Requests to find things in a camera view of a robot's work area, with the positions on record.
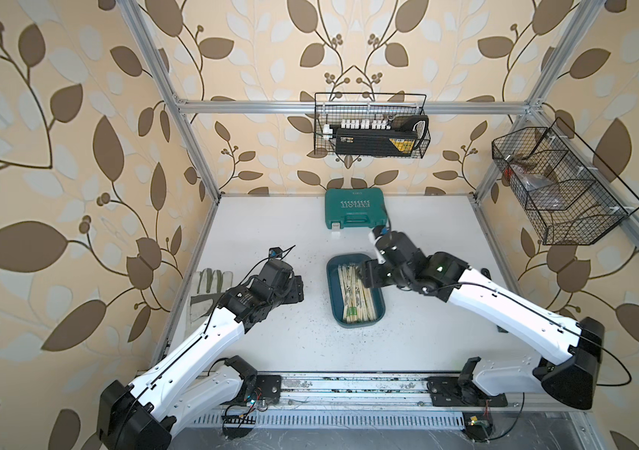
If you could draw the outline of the teal plastic storage box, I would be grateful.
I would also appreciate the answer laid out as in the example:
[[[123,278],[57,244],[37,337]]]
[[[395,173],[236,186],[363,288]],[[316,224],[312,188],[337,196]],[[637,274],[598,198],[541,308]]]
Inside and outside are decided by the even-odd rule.
[[[363,253],[353,253],[334,256],[329,262],[327,262],[326,273],[330,293],[330,305],[334,319],[341,327],[358,328],[373,326],[373,324],[377,324],[377,322],[379,322],[385,315],[386,307],[381,290],[369,289],[374,300],[375,309],[377,312],[377,320],[375,320],[374,322],[363,322],[357,309],[359,315],[357,322],[355,322],[354,324],[347,324],[343,321],[343,299],[338,277],[338,268],[340,268],[340,266],[354,267],[354,287],[356,292],[356,269],[360,268],[360,263],[367,260],[370,260],[370,257],[368,255],[365,255]]]

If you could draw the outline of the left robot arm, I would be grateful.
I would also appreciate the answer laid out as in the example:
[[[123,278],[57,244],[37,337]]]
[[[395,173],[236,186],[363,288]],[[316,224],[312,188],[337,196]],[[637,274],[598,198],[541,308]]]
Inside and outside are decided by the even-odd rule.
[[[302,302],[304,284],[280,258],[222,294],[204,322],[129,384],[112,382],[99,400],[96,436],[108,449],[166,449],[180,431],[221,404],[258,397],[255,367],[222,353],[282,305]]]

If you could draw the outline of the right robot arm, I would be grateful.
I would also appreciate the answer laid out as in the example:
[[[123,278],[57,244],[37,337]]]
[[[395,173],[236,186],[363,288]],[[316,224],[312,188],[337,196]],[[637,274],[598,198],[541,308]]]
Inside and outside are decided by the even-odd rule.
[[[425,255],[403,232],[376,226],[368,234],[376,259],[362,262],[368,289],[396,286],[467,309],[525,342],[531,351],[502,358],[475,356],[456,381],[456,396],[471,405],[509,393],[545,393],[587,411],[602,364],[605,328],[543,309],[443,251]]]

